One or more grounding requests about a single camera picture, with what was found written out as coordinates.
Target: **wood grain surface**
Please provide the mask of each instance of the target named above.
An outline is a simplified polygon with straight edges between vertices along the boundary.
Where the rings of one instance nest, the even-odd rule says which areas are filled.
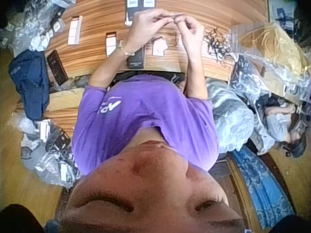
[[[157,7],[172,12],[183,12],[195,17],[207,29],[218,27],[221,33],[237,24],[267,20],[266,0],[157,0]],[[69,25],[73,16],[83,16],[79,45],[68,45]],[[77,0],[75,6],[69,8],[62,16],[65,29],[52,38],[46,56],[57,50],[61,62],[69,77],[91,74],[106,58],[105,35],[117,32],[117,39],[122,40],[129,27],[124,25],[125,0]],[[187,55],[177,33],[176,27],[168,25],[158,35],[165,38],[169,49],[164,57],[152,56],[152,44],[146,46],[145,70],[162,70],[186,72]],[[205,76],[228,80],[233,60],[226,67],[212,58],[203,58]],[[54,77],[49,70],[49,77]],[[124,64],[121,70],[127,70]]]

